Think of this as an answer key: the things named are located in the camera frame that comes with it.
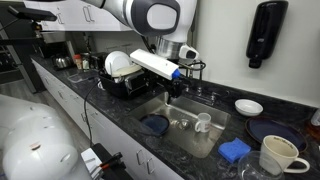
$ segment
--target blue sponge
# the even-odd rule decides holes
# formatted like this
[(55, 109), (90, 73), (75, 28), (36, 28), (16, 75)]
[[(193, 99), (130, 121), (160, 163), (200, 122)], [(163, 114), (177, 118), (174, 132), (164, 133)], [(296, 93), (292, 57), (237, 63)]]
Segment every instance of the blue sponge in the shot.
[(250, 150), (250, 146), (236, 138), (232, 142), (221, 144), (218, 152), (230, 163), (233, 163), (235, 160), (250, 152)]

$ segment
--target black plate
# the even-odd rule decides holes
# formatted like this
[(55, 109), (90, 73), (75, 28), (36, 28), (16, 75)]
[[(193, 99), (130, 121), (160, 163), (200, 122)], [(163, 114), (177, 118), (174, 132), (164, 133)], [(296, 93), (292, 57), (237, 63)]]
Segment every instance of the black plate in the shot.
[(167, 132), (170, 125), (169, 120), (165, 116), (159, 114), (149, 114), (142, 117), (140, 121), (152, 131), (151, 135), (155, 136), (163, 135)]
[(262, 143), (264, 137), (275, 135), (289, 140), (300, 152), (307, 148), (307, 142), (299, 131), (273, 119), (264, 117), (250, 118), (246, 121), (246, 130), (259, 143)]

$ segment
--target sink basin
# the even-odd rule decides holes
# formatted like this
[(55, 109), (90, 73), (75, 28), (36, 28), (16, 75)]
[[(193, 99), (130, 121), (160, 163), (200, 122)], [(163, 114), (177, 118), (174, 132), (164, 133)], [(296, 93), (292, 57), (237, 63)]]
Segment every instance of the sink basin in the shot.
[[(147, 114), (161, 114), (170, 121), (168, 131), (163, 138), (180, 146), (198, 158), (205, 158), (221, 136), (231, 115), (218, 109), (203, 105), (191, 99), (180, 96), (167, 104), (168, 93), (162, 93), (140, 107), (132, 110), (130, 115), (141, 119)], [(194, 126), (199, 113), (211, 115), (210, 131), (195, 132)]]

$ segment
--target cup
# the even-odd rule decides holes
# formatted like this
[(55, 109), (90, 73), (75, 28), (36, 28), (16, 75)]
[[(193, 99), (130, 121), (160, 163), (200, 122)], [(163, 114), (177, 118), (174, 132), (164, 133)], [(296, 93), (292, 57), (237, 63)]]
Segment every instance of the cup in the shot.
[[(265, 167), (272, 167), (273, 171), (270, 172)], [(271, 156), (260, 151), (251, 151), (240, 158), (238, 162), (238, 175), (243, 180), (284, 179), (279, 163)]]
[[(266, 136), (261, 145), (261, 152), (273, 157), (286, 173), (304, 173), (310, 169), (308, 161), (298, 158), (299, 151), (297, 147), (282, 137), (274, 135)], [(306, 167), (303, 169), (288, 169), (289, 165), (294, 161), (301, 162)]]
[(198, 122), (194, 126), (196, 132), (208, 132), (211, 126), (211, 116), (208, 113), (198, 114)]

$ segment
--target black soap dispenser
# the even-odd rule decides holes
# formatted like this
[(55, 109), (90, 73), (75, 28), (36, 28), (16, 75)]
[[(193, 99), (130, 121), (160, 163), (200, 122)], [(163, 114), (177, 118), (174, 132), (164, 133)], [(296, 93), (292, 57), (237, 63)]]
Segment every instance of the black soap dispenser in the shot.
[(277, 42), (287, 12), (287, 1), (267, 1), (258, 5), (247, 47), (250, 68), (260, 68)]

